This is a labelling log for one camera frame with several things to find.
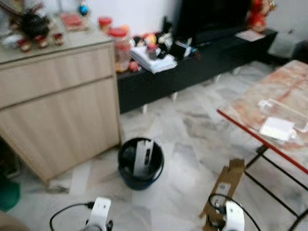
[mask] wooden cabinet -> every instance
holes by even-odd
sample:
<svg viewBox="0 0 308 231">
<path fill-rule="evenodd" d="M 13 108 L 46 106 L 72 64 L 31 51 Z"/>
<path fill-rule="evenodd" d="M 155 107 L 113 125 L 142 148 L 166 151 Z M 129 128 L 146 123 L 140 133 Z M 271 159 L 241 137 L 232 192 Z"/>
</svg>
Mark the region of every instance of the wooden cabinet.
<svg viewBox="0 0 308 231">
<path fill-rule="evenodd" d="M 111 49 L 94 46 L 15 62 L 0 70 L 0 107 L 111 76 Z"/>
<path fill-rule="evenodd" d="M 0 135 L 46 183 L 120 143 L 111 42 L 0 65 Z"/>
</svg>

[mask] marble floor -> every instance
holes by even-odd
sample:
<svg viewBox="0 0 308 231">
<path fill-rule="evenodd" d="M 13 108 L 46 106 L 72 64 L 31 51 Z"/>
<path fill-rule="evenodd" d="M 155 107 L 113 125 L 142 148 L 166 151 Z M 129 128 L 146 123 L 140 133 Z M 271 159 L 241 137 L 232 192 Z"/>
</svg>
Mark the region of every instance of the marble floor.
<svg viewBox="0 0 308 231">
<path fill-rule="evenodd" d="M 103 196 L 112 200 L 109 219 L 114 231 L 200 231 L 198 215 L 221 172 L 232 158 L 249 161 L 260 143 L 221 117 L 216 108 L 243 94 L 274 67 L 252 62 L 239 74 L 223 73 L 213 84 L 207 81 L 178 93 L 175 102 L 163 98 L 148 105 L 143 115 L 134 110 L 121 115 L 124 140 L 136 136 L 155 139 L 166 164 L 160 179 L 144 191 L 129 189 L 117 171 L 117 149 L 64 173 L 45 188 L 25 167 L 15 180 L 21 184 L 21 200 L 8 213 L 33 231 L 49 230 L 49 218 L 66 205 Z M 308 184 L 307 175 L 274 152 L 270 159 Z M 308 206 L 307 191 L 259 160 L 251 174 L 279 195 L 295 211 Z M 250 179 L 244 178 L 234 196 L 255 218 L 263 231 L 286 231 L 293 217 Z M 78 230 L 90 211 L 74 208 L 54 221 L 56 230 Z M 256 230 L 246 218 L 246 231 Z M 308 230 L 308 218 L 297 230 Z"/>
</svg>

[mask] decorative ornament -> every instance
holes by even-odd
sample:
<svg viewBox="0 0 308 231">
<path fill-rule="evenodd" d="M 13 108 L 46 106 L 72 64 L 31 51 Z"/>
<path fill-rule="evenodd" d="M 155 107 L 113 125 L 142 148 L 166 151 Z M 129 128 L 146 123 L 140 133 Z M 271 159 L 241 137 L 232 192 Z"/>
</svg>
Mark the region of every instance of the decorative ornament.
<svg viewBox="0 0 308 231">
<path fill-rule="evenodd" d="M 86 4 L 85 0 L 80 1 L 80 5 L 78 6 L 78 11 L 82 16 L 87 16 L 90 13 L 89 7 Z"/>
</svg>

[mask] white paper on table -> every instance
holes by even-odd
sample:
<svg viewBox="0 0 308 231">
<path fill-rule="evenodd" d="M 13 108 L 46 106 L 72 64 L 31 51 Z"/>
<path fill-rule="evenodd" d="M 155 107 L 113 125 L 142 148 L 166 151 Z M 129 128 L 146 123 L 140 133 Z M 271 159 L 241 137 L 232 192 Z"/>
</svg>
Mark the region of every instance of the white paper on table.
<svg viewBox="0 0 308 231">
<path fill-rule="evenodd" d="M 257 41 L 259 39 L 262 39 L 265 37 L 265 35 L 260 34 L 258 32 L 255 32 L 253 30 L 246 30 L 246 31 L 242 31 L 240 33 L 235 34 L 236 37 L 239 37 L 241 39 L 247 40 L 249 42 L 254 42 Z"/>
<path fill-rule="evenodd" d="M 288 141 L 293 135 L 293 127 L 293 122 L 269 117 L 260 128 L 260 133 L 280 141 Z"/>
</svg>

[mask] red figurine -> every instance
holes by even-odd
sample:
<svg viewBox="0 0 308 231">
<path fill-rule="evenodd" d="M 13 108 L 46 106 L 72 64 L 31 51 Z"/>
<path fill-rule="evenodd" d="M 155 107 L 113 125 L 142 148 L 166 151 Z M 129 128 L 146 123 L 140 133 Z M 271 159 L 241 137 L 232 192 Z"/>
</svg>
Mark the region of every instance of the red figurine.
<svg viewBox="0 0 308 231">
<path fill-rule="evenodd" d="M 276 8 L 273 0 L 254 0 L 248 19 L 248 27 L 256 32 L 266 29 L 266 17 Z"/>
</svg>

